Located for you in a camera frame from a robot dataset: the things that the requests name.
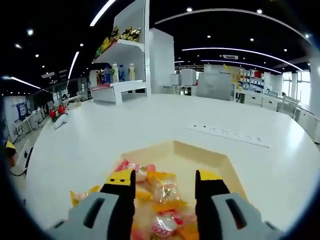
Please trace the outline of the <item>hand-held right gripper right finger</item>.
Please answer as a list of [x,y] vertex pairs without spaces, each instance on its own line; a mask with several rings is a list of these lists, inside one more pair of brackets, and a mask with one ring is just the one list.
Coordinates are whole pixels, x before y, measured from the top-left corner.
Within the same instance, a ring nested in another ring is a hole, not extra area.
[[200,240],[279,240],[282,231],[214,172],[195,172],[195,213]]

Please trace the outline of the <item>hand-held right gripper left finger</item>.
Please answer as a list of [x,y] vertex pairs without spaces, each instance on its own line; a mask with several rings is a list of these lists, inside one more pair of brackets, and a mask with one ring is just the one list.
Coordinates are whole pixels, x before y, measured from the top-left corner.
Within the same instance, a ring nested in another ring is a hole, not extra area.
[[136,197],[136,171],[113,172],[68,212],[68,218],[47,229],[53,240],[129,240]]

